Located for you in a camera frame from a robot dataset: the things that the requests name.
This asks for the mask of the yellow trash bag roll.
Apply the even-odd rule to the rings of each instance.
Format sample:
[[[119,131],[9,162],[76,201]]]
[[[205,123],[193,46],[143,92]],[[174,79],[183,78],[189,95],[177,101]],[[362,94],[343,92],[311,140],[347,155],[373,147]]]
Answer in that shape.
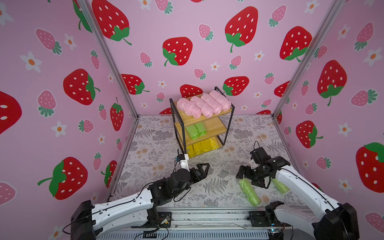
[[[218,141],[216,140],[216,137],[209,138],[208,141],[209,141],[209,144],[210,144],[212,150],[216,150],[216,149],[220,148],[220,145],[219,145]]]
[[[188,154],[189,158],[193,158],[196,156],[194,148],[192,145],[187,146],[187,154]]]
[[[193,149],[196,156],[203,153],[203,148],[200,142],[193,144]]]
[[[211,144],[210,144],[208,139],[203,140],[200,143],[201,143],[201,146],[202,146],[203,153],[206,153],[206,152],[209,152],[209,151],[212,150]]]

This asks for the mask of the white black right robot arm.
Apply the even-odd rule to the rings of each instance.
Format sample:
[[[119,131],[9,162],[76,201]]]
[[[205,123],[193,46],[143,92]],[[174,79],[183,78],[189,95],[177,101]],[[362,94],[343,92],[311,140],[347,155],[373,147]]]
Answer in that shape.
[[[267,189],[265,179],[277,180],[299,197],[311,214],[294,210],[281,201],[265,207],[264,212],[250,212],[254,227],[291,226],[317,240],[358,240],[357,211],[341,204],[307,181],[281,156],[272,158],[260,147],[250,153],[253,166],[240,166],[236,178],[248,179],[256,187]]]

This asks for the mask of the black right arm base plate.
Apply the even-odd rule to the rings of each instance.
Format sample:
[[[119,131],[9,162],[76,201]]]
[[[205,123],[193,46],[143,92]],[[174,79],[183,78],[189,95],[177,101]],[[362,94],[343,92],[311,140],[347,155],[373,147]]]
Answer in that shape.
[[[290,227],[291,225],[277,220],[276,216],[266,211],[250,211],[247,221],[252,227]]]

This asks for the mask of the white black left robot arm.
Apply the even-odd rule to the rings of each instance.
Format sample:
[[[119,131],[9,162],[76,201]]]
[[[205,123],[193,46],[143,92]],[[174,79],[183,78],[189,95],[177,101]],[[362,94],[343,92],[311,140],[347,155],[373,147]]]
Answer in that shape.
[[[170,177],[145,186],[141,191],[116,201],[92,204],[82,202],[71,217],[72,240],[95,240],[123,228],[157,228],[171,214],[159,214],[158,206],[184,197],[191,186],[204,180],[209,164],[198,164],[190,170],[179,169]]]

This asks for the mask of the green trash bag roll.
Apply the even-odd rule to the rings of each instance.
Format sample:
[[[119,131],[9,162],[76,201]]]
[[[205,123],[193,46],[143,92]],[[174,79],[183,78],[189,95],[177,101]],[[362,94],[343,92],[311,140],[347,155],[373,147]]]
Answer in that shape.
[[[199,133],[199,131],[195,125],[189,125],[185,129],[186,129],[188,135],[190,136],[191,140],[195,140],[200,136],[200,133]]]
[[[253,186],[251,185],[250,181],[247,179],[241,179],[239,180],[239,184],[241,186],[242,191],[247,197],[247,200],[249,203],[253,206],[256,207],[261,203],[261,200],[257,196]]]
[[[282,195],[290,191],[290,189],[286,185],[284,185],[282,182],[278,181],[277,179],[272,179],[272,182],[274,183],[274,185]]]
[[[200,137],[207,134],[207,129],[206,129],[205,124],[203,122],[199,122],[199,123],[195,124],[195,127],[196,127]]]

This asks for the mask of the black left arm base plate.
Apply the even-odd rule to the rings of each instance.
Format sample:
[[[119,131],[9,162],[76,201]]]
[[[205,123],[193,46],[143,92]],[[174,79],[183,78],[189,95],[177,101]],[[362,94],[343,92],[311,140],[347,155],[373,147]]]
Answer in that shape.
[[[149,214],[148,221],[141,228],[170,228],[172,223],[172,212],[159,212]]]

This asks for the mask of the pink trash bag roll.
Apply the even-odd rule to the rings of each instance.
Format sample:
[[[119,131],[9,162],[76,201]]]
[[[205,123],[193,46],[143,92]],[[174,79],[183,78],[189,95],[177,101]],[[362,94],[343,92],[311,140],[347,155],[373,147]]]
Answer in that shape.
[[[231,108],[232,103],[219,92],[211,91],[209,95],[222,106],[223,111],[227,111]]]
[[[210,118],[214,114],[214,109],[210,107],[201,98],[194,96],[190,99],[191,102],[195,103],[202,111],[202,115],[206,118]]]
[[[183,111],[187,116],[192,116],[194,119],[199,119],[202,115],[201,109],[188,99],[181,98],[177,101],[177,108]]]
[[[201,100],[203,100],[205,103],[207,103],[213,109],[215,115],[218,115],[223,110],[222,105],[219,104],[209,94],[203,93],[201,96]]]

